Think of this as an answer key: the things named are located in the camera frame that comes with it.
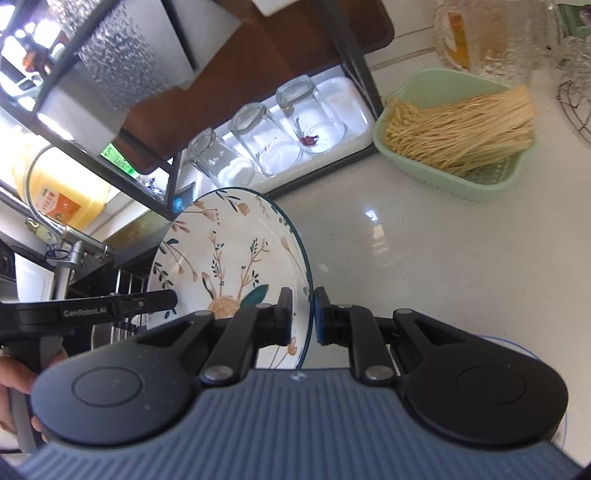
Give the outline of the person's left hand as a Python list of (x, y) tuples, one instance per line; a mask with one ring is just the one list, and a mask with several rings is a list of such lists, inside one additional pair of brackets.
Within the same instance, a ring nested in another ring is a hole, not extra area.
[(1, 354), (1, 451), (18, 450), (9, 391), (29, 395), (37, 375), (21, 362)]

